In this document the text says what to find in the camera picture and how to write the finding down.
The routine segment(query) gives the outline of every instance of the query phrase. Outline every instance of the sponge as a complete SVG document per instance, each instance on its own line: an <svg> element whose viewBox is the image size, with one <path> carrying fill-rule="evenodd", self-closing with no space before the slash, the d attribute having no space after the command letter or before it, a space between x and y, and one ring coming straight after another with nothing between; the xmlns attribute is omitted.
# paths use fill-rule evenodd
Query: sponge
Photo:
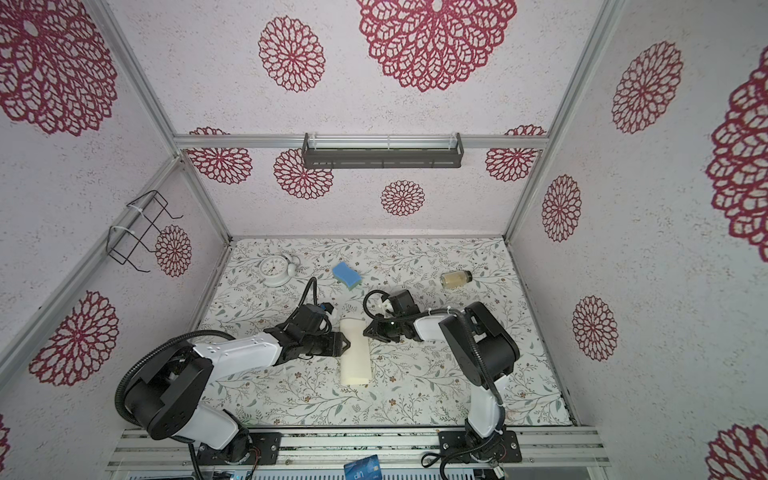
<svg viewBox="0 0 768 480"><path fill-rule="evenodd" d="M344 262L333 267L333 276L350 290L362 283L362 277Z"/></svg>

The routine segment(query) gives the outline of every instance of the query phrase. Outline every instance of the red flower pattern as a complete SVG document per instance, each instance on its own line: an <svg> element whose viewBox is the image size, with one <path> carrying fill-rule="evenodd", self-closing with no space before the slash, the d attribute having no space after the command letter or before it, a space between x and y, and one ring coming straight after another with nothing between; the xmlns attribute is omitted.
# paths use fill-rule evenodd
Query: red flower pattern
<svg viewBox="0 0 768 480"><path fill-rule="evenodd" d="M275 159L275 178L280 187L296 198L309 200L322 197L333 185L329 169L304 167L301 150L284 151Z"/></svg>
<svg viewBox="0 0 768 480"><path fill-rule="evenodd" d="M14 121L79 136L112 116L118 73L78 0L4 0L0 101Z"/></svg>
<svg viewBox="0 0 768 480"><path fill-rule="evenodd" d="M190 135L228 135L218 128L201 127ZM245 148L191 148L187 155L192 165L210 178L222 184L238 184L245 181L253 167Z"/></svg>
<svg viewBox="0 0 768 480"><path fill-rule="evenodd" d="M541 204L541 222L547 237L561 242L570 237L581 216L581 191L568 175L554 179Z"/></svg>
<svg viewBox="0 0 768 480"><path fill-rule="evenodd" d="M514 0L357 0L360 32L384 75L445 90L488 63L515 16Z"/></svg>
<svg viewBox="0 0 768 480"><path fill-rule="evenodd" d="M42 383L73 386L98 372L118 337L118 318L109 299L86 292L48 343L29 364Z"/></svg>
<svg viewBox="0 0 768 480"><path fill-rule="evenodd" d="M614 354L617 339L614 313L602 299L586 296L574 310L573 330L582 352L598 362Z"/></svg>
<svg viewBox="0 0 768 480"><path fill-rule="evenodd" d="M154 250L157 265L168 276L181 276L192 261L190 238L177 225L168 225L157 235Z"/></svg>
<svg viewBox="0 0 768 480"><path fill-rule="evenodd" d="M279 17L266 24L259 56L270 78L288 91L314 88L326 70L317 36L295 18Z"/></svg>
<svg viewBox="0 0 768 480"><path fill-rule="evenodd" d="M734 425L709 443L709 480L768 478L768 431L762 425Z"/></svg>
<svg viewBox="0 0 768 480"><path fill-rule="evenodd" d="M410 180L398 180L384 187L382 206L398 217L406 217L419 211L424 204L424 190Z"/></svg>
<svg viewBox="0 0 768 480"><path fill-rule="evenodd" d="M630 63L616 87L616 128L625 134L645 130L667 111L680 83L683 62L674 43L651 45Z"/></svg>
<svg viewBox="0 0 768 480"><path fill-rule="evenodd" d="M5 454L11 449L8 443L8 434L11 429L3 425L2 415L0 415L0 472L5 469Z"/></svg>
<svg viewBox="0 0 768 480"><path fill-rule="evenodd" d="M768 47L750 79L730 94L729 105L712 133L712 206L730 220L728 233L757 246L768 262Z"/></svg>
<svg viewBox="0 0 768 480"><path fill-rule="evenodd" d="M505 135L546 135L544 128L535 125L520 125ZM492 148L485 155L485 169L491 177L505 182L526 178L538 156L535 148Z"/></svg>

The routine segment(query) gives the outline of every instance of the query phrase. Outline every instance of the floral tablecloth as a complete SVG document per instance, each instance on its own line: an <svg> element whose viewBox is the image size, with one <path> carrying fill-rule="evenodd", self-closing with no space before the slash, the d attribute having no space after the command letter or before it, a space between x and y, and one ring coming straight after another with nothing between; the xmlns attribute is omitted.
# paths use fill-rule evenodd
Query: floral tablecloth
<svg viewBox="0 0 768 480"><path fill-rule="evenodd" d="M258 265L275 253L302 261L296 278L269 288ZM349 291L333 278L340 261L362 276L362 286ZM444 290L439 276L452 270L471 270L474 280ZM318 300L340 309L340 318L365 319L362 298L371 289L405 287L422 309L482 301L520 347L514 379L502 393L508 425L571 424L502 239L240 240L200 328L241 337L283 322L311 276L318 278ZM374 380L365 386L341 385L339 361L314 357L214 380L203 400L248 426L463 424L469 383L446 344L369 345Z"/></svg>

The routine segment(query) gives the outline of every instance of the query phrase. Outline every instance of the alarm clock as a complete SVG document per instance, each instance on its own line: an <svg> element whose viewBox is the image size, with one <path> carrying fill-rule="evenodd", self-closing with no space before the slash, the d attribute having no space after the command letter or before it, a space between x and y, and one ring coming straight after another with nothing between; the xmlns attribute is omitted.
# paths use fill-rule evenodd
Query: alarm clock
<svg viewBox="0 0 768 480"><path fill-rule="evenodd" d="M296 276L296 267L300 264L299 257L291 259L287 255L272 255L261 260L259 272L264 277L264 285L282 286Z"/></svg>

